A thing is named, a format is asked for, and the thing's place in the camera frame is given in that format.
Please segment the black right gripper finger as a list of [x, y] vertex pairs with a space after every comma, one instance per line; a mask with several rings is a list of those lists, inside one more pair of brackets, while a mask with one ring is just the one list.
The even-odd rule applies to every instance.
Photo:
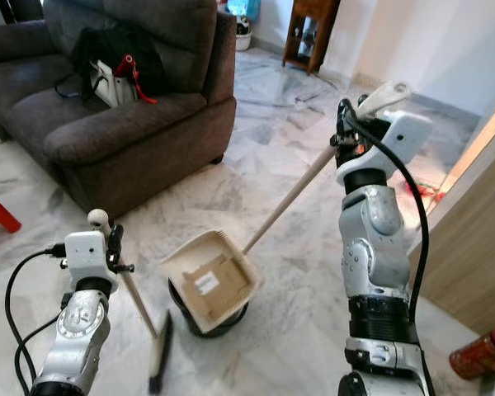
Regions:
[[363, 129], [356, 115], [356, 102], [343, 97], [337, 106], [337, 134], [356, 134]]

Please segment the beige long-handled dustpan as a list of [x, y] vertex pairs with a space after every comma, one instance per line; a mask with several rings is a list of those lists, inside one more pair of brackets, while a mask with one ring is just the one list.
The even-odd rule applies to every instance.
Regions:
[[[411, 93], [413, 90], [405, 82], [387, 82], [371, 94], [357, 99], [357, 119], [387, 120], [388, 113], [402, 111], [401, 103]], [[407, 165], [403, 166], [379, 140], [367, 133], [364, 136], [396, 163], [396, 173], [401, 173], [407, 182], [411, 181]], [[221, 322], [231, 319], [245, 303], [250, 302], [263, 282], [259, 269], [248, 260], [251, 247], [269, 231], [327, 163], [336, 163], [334, 154], [335, 148], [331, 146], [330, 139], [322, 153], [267, 216], [248, 245], [239, 246], [224, 231], [213, 229], [198, 234], [171, 254], [163, 263], [163, 269], [181, 298], [182, 272], [194, 271], [198, 266], [225, 254], [243, 268], [250, 288]], [[410, 274], [409, 260], [403, 250], [403, 216], [389, 181], [386, 185], [367, 185], [346, 191], [341, 203], [339, 233], [342, 235], [343, 284], [350, 300], [353, 338], [409, 342], [413, 339], [417, 295], [410, 293], [408, 288]], [[191, 316], [203, 332], [209, 332], [221, 324], [199, 321], [192, 313]]]

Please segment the beige long-handled broom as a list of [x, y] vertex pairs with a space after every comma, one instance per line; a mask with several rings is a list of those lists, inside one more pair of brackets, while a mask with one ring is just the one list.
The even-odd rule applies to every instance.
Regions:
[[[103, 209], [92, 209], [87, 214], [87, 221], [92, 224], [92, 227], [96, 230], [100, 230], [106, 238], [106, 264], [109, 269], [109, 261], [107, 259], [107, 237], [111, 232], [111, 228], [116, 224], [111, 222], [109, 215]], [[158, 324], [154, 323], [152, 316], [146, 309], [144, 299], [139, 293], [137, 283], [135, 283], [134, 277], [131, 274], [119, 274], [122, 278], [125, 286], [130, 292], [131, 298], [134, 299], [134, 304], [137, 306], [139, 316], [152, 333], [153, 339], [153, 367], [152, 374], [148, 380], [148, 393], [150, 396], [160, 396], [163, 391], [164, 376], [168, 367], [169, 356], [171, 355], [173, 329], [172, 329], [172, 315], [168, 309], [163, 309], [163, 313], [158, 317]]]

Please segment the brown cardboard box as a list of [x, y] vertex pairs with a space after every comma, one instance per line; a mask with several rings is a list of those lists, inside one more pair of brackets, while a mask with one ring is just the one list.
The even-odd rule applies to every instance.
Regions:
[[182, 298], [199, 321], [224, 321], [250, 288], [243, 268], [232, 257], [218, 256], [181, 274]]

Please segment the dark wooden cabinet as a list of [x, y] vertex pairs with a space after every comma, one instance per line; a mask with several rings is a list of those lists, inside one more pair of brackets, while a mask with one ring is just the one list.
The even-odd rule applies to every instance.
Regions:
[[341, 0], [294, 0], [281, 65], [317, 74], [326, 56]]

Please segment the dark grey fabric sofa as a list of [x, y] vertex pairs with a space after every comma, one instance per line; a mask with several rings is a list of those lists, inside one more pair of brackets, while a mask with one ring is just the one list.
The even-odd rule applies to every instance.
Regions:
[[[158, 89], [108, 106], [75, 75], [86, 29], [129, 27], [160, 60]], [[127, 214], [231, 142], [235, 18], [216, 0], [44, 0], [0, 24], [0, 131], [85, 210]]]

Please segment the black plastic bucket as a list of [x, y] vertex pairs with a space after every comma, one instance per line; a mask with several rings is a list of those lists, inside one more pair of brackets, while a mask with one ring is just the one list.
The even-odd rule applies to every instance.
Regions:
[[248, 303], [245, 303], [242, 309], [239, 310], [235, 316], [233, 316], [231, 319], [226, 320], [225, 322], [221, 322], [221, 324], [218, 325], [218, 327], [214, 329], [210, 329], [209, 332], [203, 332], [201, 329], [198, 327], [196, 321], [194, 318], [191, 316], [190, 310], [187, 308], [185, 305], [183, 298], [181, 298], [179, 291], [176, 290], [176, 287], [173, 286], [173, 283], [171, 280], [168, 281], [168, 290], [169, 294], [172, 296], [173, 303], [175, 303], [176, 306], [178, 306], [178, 309], [180, 310], [180, 313], [182, 314], [185, 322], [187, 323], [188, 329], [190, 329], [190, 332], [192, 335], [198, 337], [198, 338], [220, 338], [222, 337], [225, 333], [231, 331], [233, 327], [236, 327], [238, 323], [243, 321], [243, 318], [245, 314], [248, 311]]

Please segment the blue container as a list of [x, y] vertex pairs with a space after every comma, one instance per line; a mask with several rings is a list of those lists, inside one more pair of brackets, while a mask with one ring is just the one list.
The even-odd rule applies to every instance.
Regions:
[[255, 22], [259, 20], [262, 0], [226, 0], [226, 10], [231, 15]]

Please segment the light wooden door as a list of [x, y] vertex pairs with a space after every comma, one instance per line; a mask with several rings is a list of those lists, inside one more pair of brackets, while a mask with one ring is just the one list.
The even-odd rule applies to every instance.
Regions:
[[470, 331], [495, 328], [495, 106], [430, 211], [422, 297]]

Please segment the white plastic case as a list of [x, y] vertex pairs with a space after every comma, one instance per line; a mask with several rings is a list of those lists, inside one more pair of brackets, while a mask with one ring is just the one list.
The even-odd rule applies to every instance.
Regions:
[[112, 69], [101, 60], [94, 61], [94, 94], [111, 108], [138, 101], [137, 87], [131, 77], [113, 76]]

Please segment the black fabric bag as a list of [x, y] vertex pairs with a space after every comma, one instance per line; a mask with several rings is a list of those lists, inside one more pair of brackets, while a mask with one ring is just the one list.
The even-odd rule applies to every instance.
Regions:
[[145, 30], [120, 24], [110, 29], [82, 29], [79, 33], [71, 61], [75, 74], [81, 77], [79, 97], [82, 101], [96, 96], [92, 79], [94, 61], [103, 61], [115, 72], [126, 54], [137, 60], [139, 83], [144, 93], [157, 99], [164, 90], [164, 67], [156, 46]]

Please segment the red tin canister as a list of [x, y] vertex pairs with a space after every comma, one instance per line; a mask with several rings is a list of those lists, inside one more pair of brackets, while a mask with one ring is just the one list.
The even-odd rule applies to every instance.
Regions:
[[451, 353], [449, 365], [462, 380], [495, 373], [495, 328]]

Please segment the red handled tool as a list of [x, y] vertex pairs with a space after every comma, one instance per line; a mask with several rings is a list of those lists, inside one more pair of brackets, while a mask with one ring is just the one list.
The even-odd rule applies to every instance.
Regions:
[[141, 83], [139, 83], [137, 60], [134, 59], [134, 56], [126, 54], [118, 67], [115, 68], [113, 76], [118, 80], [122, 79], [125, 84], [131, 84], [134, 87], [135, 98], [146, 103], [158, 103], [157, 99], [147, 96], [142, 90]]

